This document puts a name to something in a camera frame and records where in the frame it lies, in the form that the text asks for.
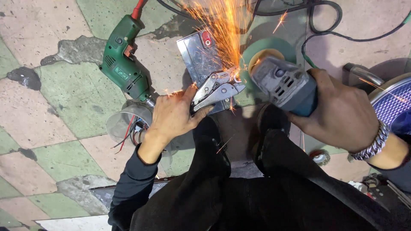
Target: grinder body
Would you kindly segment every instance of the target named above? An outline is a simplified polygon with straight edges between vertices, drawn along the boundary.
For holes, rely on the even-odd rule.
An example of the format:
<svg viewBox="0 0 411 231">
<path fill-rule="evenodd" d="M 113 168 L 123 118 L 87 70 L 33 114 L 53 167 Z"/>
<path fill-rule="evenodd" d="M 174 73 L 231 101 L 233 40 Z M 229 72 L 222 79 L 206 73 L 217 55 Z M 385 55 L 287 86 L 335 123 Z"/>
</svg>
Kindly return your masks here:
<svg viewBox="0 0 411 231">
<path fill-rule="evenodd" d="M 309 116 L 317 107 L 314 78 L 294 63 L 266 56 L 252 68 L 251 79 L 282 110 Z"/>
<path fill-rule="evenodd" d="M 107 41 L 99 69 L 133 99 L 145 102 L 150 97 L 147 75 L 136 66 L 131 55 L 125 55 L 140 30 L 138 21 L 125 15 Z"/>
</svg>

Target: silver bracelet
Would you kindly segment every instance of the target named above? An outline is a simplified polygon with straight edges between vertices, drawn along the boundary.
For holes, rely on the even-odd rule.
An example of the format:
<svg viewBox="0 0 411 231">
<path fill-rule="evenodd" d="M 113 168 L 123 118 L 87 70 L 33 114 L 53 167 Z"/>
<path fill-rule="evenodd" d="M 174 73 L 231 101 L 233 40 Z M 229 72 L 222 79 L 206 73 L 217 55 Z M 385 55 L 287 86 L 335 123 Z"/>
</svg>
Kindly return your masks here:
<svg viewBox="0 0 411 231">
<path fill-rule="evenodd" d="M 385 142 L 387 141 L 388 138 L 388 133 L 390 132 L 390 128 L 381 120 L 379 120 L 380 122 L 380 126 L 378 129 L 378 134 L 375 137 L 374 141 L 372 142 L 372 144 L 362 150 L 361 152 L 357 152 L 357 153 L 351 153 L 350 155 L 357 160 L 365 160 L 368 159 L 374 155 L 376 155 L 377 153 L 379 153 L 383 147 L 385 146 Z"/>
</svg>

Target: green power drill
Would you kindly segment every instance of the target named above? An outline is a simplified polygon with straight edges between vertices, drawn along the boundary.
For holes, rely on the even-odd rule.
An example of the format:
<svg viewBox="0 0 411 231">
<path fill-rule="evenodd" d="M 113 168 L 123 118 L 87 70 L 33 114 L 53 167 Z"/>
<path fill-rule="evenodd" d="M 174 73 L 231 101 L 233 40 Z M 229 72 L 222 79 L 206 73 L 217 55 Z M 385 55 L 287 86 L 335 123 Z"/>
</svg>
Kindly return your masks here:
<svg viewBox="0 0 411 231">
<path fill-rule="evenodd" d="M 132 59 L 133 40 L 141 30 L 139 22 L 125 15 L 111 33 L 104 49 L 103 62 L 99 69 L 133 99 L 154 107 L 147 75 Z"/>
</svg>

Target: green grinding disc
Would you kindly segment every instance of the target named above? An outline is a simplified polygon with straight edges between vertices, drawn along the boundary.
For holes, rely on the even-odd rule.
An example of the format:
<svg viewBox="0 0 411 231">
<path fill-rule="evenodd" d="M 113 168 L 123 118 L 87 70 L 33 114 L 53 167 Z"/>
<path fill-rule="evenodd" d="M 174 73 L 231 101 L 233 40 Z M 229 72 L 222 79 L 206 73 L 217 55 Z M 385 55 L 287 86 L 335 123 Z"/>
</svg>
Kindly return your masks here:
<svg viewBox="0 0 411 231">
<path fill-rule="evenodd" d="M 260 39 L 247 47 L 247 49 L 242 53 L 242 59 L 240 59 L 240 67 L 244 67 L 245 64 L 248 68 L 248 64 L 250 63 L 251 58 L 259 51 L 264 49 L 276 49 L 282 55 L 284 55 L 286 61 L 297 64 L 297 57 L 294 48 L 285 40 L 271 37 Z M 251 80 L 247 70 L 240 72 L 240 78 L 248 90 L 260 91 L 260 89 Z"/>
</svg>

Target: hand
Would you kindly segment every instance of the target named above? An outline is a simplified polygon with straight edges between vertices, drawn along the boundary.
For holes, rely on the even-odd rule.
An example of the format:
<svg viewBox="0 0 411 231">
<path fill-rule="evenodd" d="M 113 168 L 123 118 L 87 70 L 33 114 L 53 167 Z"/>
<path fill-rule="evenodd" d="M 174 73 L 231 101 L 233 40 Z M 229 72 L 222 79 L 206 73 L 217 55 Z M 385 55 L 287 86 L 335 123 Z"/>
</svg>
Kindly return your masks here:
<svg viewBox="0 0 411 231">
<path fill-rule="evenodd" d="M 379 122 L 367 94 L 343 85 L 323 69 L 309 72 L 317 81 L 317 109 L 307 118 L 287 113 L 290 122 L 315 139 L 349 152 L 370 146 Z"/>
<path fill-rule="evenodd" d="M 196 128 L 213 109 L 212 105 L 203 107 L 191 116 L 190 106 L 196 92 L 197 89 L 190 86 L 187 90 L 157 98 L 152 124 L 138 151 L 145 163 L 155 163 L 161 151 L 174 137 Z"/>
</svg>

